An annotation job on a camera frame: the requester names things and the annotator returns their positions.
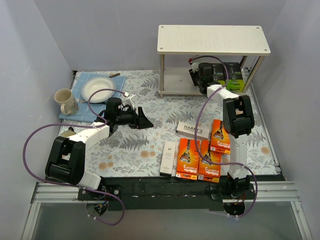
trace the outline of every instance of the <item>plate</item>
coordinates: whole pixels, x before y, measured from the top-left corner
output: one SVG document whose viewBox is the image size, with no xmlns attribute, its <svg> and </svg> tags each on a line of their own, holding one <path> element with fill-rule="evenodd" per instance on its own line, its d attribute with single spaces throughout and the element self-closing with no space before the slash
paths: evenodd
<svg viewBox="0 0 320 240">
<path fill-rule="evenodd" d="M 81 88 L 81 96 L 87 102 L 90 96 L 100 89 L 116 89 L 115 82 L 110 77 L 95 77 L 87 81 Z M 90 100 L 90 103 L 101 103 L 110 98 L 114 91 L 101 91 L 96 93 Z"/>
</svg>

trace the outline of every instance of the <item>leaf pattern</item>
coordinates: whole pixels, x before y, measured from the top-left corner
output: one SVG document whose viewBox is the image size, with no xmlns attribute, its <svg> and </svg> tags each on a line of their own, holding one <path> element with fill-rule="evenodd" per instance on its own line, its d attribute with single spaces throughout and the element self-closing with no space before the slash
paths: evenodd
<svg viewBox="0 0 320 240">
<path fill-rule="evenodd" d="M 116 72 L 94 72 L 110 74 Z M 101 140 L 86 152 L 85 169 L 102 177 L 155 177 L 159 176 L 165 141 L 176 143 L 175 152 L 179 150 L 180 138 L 184 136 L 176 133 L 179 121 L 195 123 L 200 108 L 206 97 L 204 96 L 165 96 L 158 94 L 159 72 L 157 70 L 121 71 L 126 76 L 123 89 L 128 93 L 137 93 L 135 105 L 143 108 L 144 114 L 154 124 L 154 128 L 137 130 L 128 126 L 119 126 L 118 130 L 109 138 Z M 73 86 L 81 72 L 75 76 Z M 249 136 L 247 145 L 247 164 L 258 175 L 276 174 L 274 157 L 270 149 L 266 132 L 258 108 L 252 100 L 255 127 Z M 213 119 L 222 119 L 222 106 L 209 101 L 201 116 L 200 123 L 211 128 Z M 71 120 L 63 123 L 79 124 Z M 60 134 L 67 131 L 67 126 L 60 128 Z M 82 128 L 76 127 L 79 133 Z M 230 161 L 230 155 L 222 156 L 223 162 Z M 226 175 L 229 166 L 221 167 L 221 174 Z"/>
</svg>

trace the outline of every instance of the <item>orange tea box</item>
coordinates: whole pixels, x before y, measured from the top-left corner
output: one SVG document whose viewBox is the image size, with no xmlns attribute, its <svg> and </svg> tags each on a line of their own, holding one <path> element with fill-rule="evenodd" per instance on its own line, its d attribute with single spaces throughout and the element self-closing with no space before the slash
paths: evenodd
<svg viewBox="0 0 320 240">
<path fill-rule="evenodd" d="M 208 140 L 203 140 L 201 143 L 201 155 L 205 159 L 214 163 L 221 163 L 221 153 L 210 150 L 210 143 Z M 221 166 L 210 164 L 202 158 L 199 160 L 198 179 L 208 182 L 219 183 L 221 175 Z"/>
<path fill-rule="evenodd" d="M 223 121 L 214 119 L 212 124 L 210 150 L 222 154 L 230 154 L 230 140 Z"/>
<path fill-rule="evenodd" d="M 197 144 L 200 149 L 200 141 L 197 141 Z M 198 165 L 199 154 L 195 140 L 181 138 L 175 176 L 177 178 L 197 180 Z"/>
</svg>

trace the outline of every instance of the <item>white box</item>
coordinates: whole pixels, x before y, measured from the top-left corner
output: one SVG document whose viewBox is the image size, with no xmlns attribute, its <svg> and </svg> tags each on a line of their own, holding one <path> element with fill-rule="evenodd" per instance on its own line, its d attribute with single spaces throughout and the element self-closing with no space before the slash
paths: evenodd
<svg viewBox="0 0 320 240">
<path fill-rule="evenodd" d="M 193 138 L 195 136 L 195 129 L 196 129 L 196 124 L 190 124 L 190 123 L 185 123 L 183 121 L 180 121 L 178 124 L 178 127 L 176 128 L 176 131 L 180 134 Z M 197 134 L 196 134 L 197 140 L 208 140 L 209 134 L 210 134 L 210 129 L 198 126 Z"/>
<path fill-rule="evenodd" d="M 165 141 L 160 166 L 160 176 L 171 177 L 175 158 L 175 150 L 176 143 L 174 141 Z"/>
</svg>

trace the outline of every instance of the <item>blue napkin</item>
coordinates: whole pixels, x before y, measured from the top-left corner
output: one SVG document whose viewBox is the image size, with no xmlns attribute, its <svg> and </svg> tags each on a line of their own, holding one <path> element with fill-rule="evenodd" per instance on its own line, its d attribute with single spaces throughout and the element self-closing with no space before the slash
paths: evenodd
<svg viewBox="0 0 320 240">
<path fill-rule="evenodd" d="M 81 89 L 82 86 L 89 81 L 90 79 L 96 78 L 96 77 L 105 77 L 106 75 L 104 74 L 95 74 L 95 73 L 89 73 L 89 72 L 82 72 L 81 75 L 79 76 L 78 81 L 76 82 L 75 86 L 73 87 L 72 94 L 76 99 L 79 99 L 80 101 L 84 100 L 83 97 L 81 96 Z M 112 78 L 115 83 L 115 89 L 122 91 L 122 88 L 124 87 L 126 76 L 116 76 Z M 115 92 L 112 97 L 113 98 L 119 98 L 120 92 Z M 93 123 L 97 116 L 95 116 L 89 109 L 88 103 L 78 103 L 79 105 L 79 111 L 75 115 L 64 115 L 60 113 L 59 118 L 60 119 L 68 119 L 68 120 L 75 120 L 79 122 L 87 122 L 87 123 Z M 98 104 L 98 103 L 92 103 L 91 104 L 92 109 L 94 112 L 99 114 L 101 111 L 106 109 L 105 104 Z"/>
</svg>

